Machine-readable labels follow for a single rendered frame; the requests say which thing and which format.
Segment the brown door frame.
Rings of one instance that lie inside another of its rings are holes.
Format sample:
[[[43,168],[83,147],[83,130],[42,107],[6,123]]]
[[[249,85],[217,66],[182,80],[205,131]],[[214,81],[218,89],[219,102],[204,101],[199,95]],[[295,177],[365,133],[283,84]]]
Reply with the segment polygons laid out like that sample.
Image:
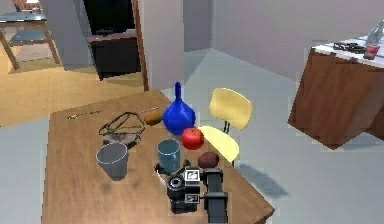
[[[139,58],[140,58],[143,88],[144,88],[144,91],[149,91],[146,59],[145,59],[145,54],[144,54],[144,45],[143,45],[143,38],[142,38],[142,31],[141,31],[138,0],[131,0],[131,4],[132,4],[132,11],[133,11],[133,18],[134,18],[134,22],[135,22],[136,39],[137,39],[138,53],[139,53]]]

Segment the black flat object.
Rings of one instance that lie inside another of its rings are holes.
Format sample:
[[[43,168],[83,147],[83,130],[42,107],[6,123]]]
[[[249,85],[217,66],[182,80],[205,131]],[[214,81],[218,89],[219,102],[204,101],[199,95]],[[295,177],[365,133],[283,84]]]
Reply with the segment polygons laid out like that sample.
[[[344,43],[344,42],[335,42],[333,44],[333,49],[347,51],[354,54],[364,54],[366,51],[366,48],[364,46],[360,46],[358,43]]]

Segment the red apple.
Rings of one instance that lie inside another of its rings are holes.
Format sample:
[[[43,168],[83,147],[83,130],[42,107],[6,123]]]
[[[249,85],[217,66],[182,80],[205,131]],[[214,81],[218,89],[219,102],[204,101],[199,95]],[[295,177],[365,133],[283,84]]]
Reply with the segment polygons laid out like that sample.
[[[181,142],[186,149],[197,150],[204,144],[204,135],[195,127],[187,128],[182,133]]]

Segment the red cup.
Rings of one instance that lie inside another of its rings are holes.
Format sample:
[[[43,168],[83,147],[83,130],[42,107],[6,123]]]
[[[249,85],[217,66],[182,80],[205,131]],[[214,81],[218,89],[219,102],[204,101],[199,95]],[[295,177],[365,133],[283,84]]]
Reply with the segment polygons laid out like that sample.
[[[367,45],[363,58],[367,60],[374,60],[379,49],[379,45]]]

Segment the blue mug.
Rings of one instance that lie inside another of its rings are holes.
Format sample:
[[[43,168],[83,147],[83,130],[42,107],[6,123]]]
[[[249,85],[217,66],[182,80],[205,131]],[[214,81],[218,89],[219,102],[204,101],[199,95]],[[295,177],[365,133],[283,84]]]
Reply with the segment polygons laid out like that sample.
[[[165,139],[157,145],[158,163],[166,173],[180,168],[180,143],[175,139]]]

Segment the brown counter with white top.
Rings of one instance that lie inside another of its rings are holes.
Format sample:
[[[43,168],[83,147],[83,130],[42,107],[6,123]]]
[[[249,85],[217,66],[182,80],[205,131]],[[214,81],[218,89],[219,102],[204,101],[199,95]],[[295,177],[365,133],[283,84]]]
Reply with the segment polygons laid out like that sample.
[[[384,38],[379,46],[373,60],[313,47],[288,123],[330,149],[363,132],[384,141]]]

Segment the blue long-neck vase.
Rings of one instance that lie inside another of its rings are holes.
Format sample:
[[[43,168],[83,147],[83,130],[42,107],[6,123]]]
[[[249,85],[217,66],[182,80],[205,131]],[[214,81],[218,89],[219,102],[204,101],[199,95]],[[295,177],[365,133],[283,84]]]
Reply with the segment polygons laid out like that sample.
[[[175,100],[163,112],[163,123],[173,135],[180,136],[187,128],[195,125],[195,111],[182,100],[181,83],[174,85]]]

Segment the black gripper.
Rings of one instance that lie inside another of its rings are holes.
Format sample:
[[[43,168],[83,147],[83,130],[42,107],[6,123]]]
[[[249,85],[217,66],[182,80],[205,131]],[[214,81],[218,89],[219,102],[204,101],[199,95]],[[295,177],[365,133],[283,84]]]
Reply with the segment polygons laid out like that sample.
[[[184,159],[180,174],[183,176],[187,167],[191,166],[188,159]],[[171,211],[174,214],[195,212],[199,204],[199,186],[189,184],[181,175],[171,175],[168,180],[164,179],[163,168],[157,163],[154,170],[160,183],[167,188],[167,196],[170,201]]]

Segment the wooden table with grey top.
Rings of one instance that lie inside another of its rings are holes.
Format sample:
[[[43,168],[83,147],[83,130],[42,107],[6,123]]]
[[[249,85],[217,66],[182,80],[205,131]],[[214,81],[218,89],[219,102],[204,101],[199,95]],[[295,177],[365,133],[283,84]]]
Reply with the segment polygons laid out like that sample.
[[[47,25],[47,19],[43,13],[31,13],[31,12],[13,12],[0,15],[0,43],[2,44],[8,59],[10,60],[13,68],[18,70],[20,68],[19,63],[12,51],[8,41],[2,32],[5,28],[19,28],[23,27],[23,30],[41,29],[46,35],[46,42],[52,53],[53,59],[56,64],[60,63],[59,55],[55,48],[55,44],[51,35],[51,32]]]

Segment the wooden dining table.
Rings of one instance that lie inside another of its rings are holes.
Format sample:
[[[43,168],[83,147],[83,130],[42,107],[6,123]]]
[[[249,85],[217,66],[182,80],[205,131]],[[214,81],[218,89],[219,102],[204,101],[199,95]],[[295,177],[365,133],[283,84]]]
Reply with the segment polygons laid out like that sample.
[[[50,115],[42,224],[207,224],[203,206],[171,212],[166,188],[154,170],[156,146],[169,137],[162,124],[149,126],[129,150],[127,175],[111,180],[96,162],[101,126],[123,112],[170,104],[159,90],[110,99]],[[73,114],[102,110],[74,120]]]

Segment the dark brown round potato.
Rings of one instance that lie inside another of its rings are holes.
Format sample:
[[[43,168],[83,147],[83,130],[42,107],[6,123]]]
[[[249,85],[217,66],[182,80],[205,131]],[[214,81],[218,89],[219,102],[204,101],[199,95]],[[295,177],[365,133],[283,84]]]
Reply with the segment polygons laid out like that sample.
[[[219,156],[215,152],[204,152],[198,158],[198,166],[202,169],[215,168],[219,163]]]

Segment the grey cup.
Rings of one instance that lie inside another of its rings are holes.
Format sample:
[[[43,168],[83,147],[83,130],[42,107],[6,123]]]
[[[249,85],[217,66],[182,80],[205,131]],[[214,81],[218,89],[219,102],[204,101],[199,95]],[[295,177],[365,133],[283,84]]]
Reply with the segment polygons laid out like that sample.
[[[96,161],[113,181],[120,181],[127,174],[128,149],[122,143],[102,146],[96,153]]]

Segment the light brown potato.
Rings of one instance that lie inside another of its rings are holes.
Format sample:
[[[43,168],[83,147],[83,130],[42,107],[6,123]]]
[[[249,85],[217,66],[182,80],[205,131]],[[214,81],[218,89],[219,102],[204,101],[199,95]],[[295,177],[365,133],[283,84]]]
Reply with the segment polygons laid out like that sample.
[[[144,116],[144,122],[149,126],[159,124],[163,119],[162,113],[159,110],[153,110]]]

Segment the green fork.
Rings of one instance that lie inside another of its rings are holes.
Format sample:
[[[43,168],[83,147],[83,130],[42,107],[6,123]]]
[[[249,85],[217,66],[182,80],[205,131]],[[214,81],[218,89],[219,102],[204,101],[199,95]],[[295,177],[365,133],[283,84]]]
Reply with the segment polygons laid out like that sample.
[[[68,116],[67,119],[68,120],[74,120],[74,119],[77,119],[77,118],[79,118],[80,116],[83,116],[83,115],[97,114],[97,113],[100,113],[100,112],[102,112],[102,110],[73,114],[73,115]]]

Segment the dark brown cabinet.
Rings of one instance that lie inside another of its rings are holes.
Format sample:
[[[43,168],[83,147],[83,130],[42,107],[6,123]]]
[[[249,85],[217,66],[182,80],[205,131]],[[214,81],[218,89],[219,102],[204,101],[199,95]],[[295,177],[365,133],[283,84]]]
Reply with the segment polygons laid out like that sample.
[[[141,71],[136,31],[87,38],[99,80]]]

